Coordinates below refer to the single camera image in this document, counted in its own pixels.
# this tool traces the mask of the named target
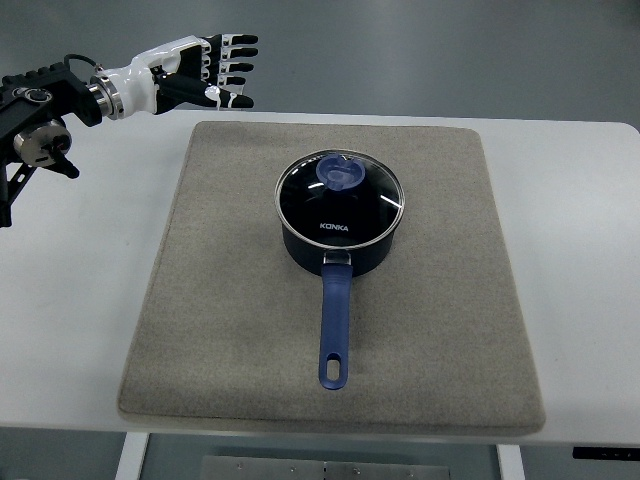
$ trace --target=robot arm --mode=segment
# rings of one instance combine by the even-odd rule
[[[253,57],[253,35],[185,37],[136,55],[131,64],[104,69],[86,57],[68,55],[64,63],[25,75],[7,76],[0,86],[0,227],[11,226],[11,204],[35,170],[45,168],[69,178],[79,175],[67,160],[71,134],[62,116],[73,113],[92,127],[102,117],[122,119],[139,111],[156,115],[187,102],[209,108],[250,108],[242,95],[253,65],[232,61]],[[70,70],[69,59],[95,66],[90,83]],[[19,164],[9,178],[7,166]]]

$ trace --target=gray felt mat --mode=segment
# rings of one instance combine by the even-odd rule
[[[406,192],[388,257],[354,279],[349,381],[317,379],[322,283],[288,256],[282,171],[340,148]],[[222,430],[512,435],[544,411],[476,132],[196,126],[119,396],[132,421]]]

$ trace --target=handle hole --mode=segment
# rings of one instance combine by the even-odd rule
[[[331,358],[327,362],[327,378],[332,382],[340,378],[340,360]]]

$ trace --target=metal plate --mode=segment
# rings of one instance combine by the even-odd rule
[[[449,480],[445,466],[322,462],[282,458],[202,459],[200,480]]]

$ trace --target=konka logo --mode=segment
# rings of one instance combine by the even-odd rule
[[[321,223],[320,228],[325,230],[340,230],[341,232],[348,232],[349,227],[346,225],[336,225],[335,223]]]

